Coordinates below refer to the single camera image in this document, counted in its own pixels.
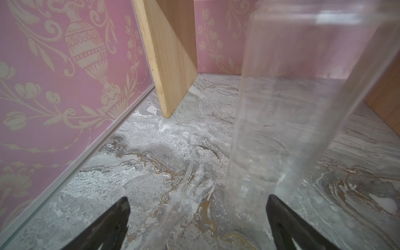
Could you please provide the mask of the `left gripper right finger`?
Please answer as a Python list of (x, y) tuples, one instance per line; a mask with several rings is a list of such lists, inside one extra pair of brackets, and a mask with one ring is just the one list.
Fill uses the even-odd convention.
[(276, 195), (269, 195), (266, 213), (276, 249), (338, 250), (339, 248), (288, 207)]

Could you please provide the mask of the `white lid glass jar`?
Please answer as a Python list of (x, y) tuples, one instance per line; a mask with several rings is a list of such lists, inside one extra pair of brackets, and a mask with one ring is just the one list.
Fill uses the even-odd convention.
[(260, 1), (249, 20), (225, 188), (261, 226), (287, 202), (400, 48), (399, 1)]

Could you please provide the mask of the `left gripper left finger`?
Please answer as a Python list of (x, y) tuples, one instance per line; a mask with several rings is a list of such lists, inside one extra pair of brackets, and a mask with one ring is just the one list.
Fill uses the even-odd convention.
[(63, 247), (65, 250), (119, 250), (128, 231), (130, 205), (120, 198), (96, 221)]

